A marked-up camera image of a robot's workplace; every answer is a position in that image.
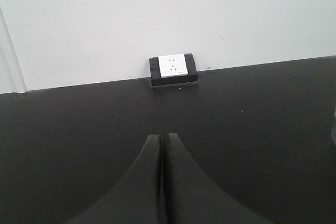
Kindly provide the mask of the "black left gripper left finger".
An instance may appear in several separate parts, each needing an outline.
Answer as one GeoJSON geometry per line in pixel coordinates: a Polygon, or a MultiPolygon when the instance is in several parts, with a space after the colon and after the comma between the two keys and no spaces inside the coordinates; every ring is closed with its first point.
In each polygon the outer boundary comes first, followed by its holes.
{"type": "Polygon", "coordinates": [[[161,161],[161,137],[149,135],[115,186],[67,223],[159,223],[161,161]]]}

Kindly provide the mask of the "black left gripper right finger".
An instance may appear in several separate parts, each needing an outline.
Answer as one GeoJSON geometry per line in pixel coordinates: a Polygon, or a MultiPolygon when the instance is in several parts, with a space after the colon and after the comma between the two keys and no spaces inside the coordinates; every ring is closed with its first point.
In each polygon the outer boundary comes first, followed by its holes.
{"type": "Polygon", "coordinates": [[[163,186],[169,223],[269,223],[216,185],[176,133],[163,144],[163,186]]]}

